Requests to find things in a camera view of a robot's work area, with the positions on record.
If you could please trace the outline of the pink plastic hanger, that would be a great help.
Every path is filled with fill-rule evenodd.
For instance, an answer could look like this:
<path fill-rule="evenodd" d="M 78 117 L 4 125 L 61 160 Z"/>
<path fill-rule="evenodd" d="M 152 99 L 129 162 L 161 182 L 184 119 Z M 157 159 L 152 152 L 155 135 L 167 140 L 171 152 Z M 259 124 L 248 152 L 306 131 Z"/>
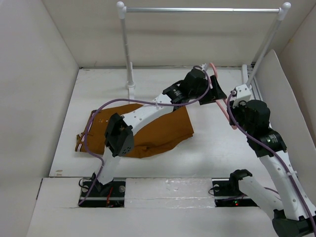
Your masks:
<path fill-rule="evenodd" d="M 218 78 L 218 73 L 217 73 L 217 69 L 216 69 L 215 65 L 214 65 L 213 63 L 211 63 L 211 62 L 209 63 L 209 65 L 210 65 L 210 67 L 212 68 L 212 70 L 213 70 L 213 72 L 214 72 L 214 76 L 215 76 L 216 78 Z M 216 101 L 216 104 L 217 104 L 217 106 L 220 108 L 220 110 L 223 112 L 223 114 L 225 115 L 227 121 L 230 121 L 229 115 L 228 115 L 226 109 L 222 106 L 222 104 L 221 104 L 219 101 Z M 237 129 L 237 127 L 236 127 L 235 125 L 231 125 L 231 128 L 232 128 L 233 130 L 236 130 L 236 129 Z"/>

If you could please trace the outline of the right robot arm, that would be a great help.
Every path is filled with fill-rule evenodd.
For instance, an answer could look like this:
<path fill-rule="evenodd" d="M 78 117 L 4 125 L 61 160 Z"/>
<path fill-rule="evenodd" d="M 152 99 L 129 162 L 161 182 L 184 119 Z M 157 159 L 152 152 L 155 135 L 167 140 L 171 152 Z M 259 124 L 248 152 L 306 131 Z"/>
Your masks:
<path fill-rule="evenodd" d="M 260 185 L 246 169 L 231 173 L 228 188 L 250 197 L 271 219 L 279 237 L 304 237 L 316 232 L 316 207 L 293 169 L 281 135 L 270 127 L 270 109 L 260 100 L 227 101 L 230 123 L 246 137 L 268 171 L 277 194 Z"/>

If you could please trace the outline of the brown trousers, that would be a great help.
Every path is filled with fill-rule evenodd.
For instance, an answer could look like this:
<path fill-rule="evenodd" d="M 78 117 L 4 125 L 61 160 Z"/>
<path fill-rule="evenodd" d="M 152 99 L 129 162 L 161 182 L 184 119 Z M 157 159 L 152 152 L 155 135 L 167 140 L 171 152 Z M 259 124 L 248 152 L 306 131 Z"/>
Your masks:
<path fill-rule="evenodd" d="M 117 113 L 123 115 L 142 107 L 141 104 L 101 110 L 87 133 L 87 146 L 95 154 L 102 155 L 105 147 L 105 132 L 110 117 Z M 134 148 L 123 156 L 128 158 L 148 158 L 175 148 L 182 141 L 191 138 L 194 130 L 186 107 L 180 107 L 152 121 L 134 136 Z"/>

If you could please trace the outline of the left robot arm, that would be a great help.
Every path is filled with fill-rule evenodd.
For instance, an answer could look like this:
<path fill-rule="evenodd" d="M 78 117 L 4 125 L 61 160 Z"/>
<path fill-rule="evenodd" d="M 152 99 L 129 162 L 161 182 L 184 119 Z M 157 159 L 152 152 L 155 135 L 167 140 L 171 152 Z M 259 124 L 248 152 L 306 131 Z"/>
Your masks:
<path fill-rule="evenodd" d="M 209 77 L 205 69 L 198 66 L 191 69 L 183 80 L 166 88 L 152 102 L 121 116 L 113 114 L 105 132 L 102 170 L 93 178 L 93 190 L 100 196 L 110 191 L 120 157 L 132 151 L 134 136 L 143 127 L 194 101 L 204 105 L 226 98 L 217 77 Z"/>

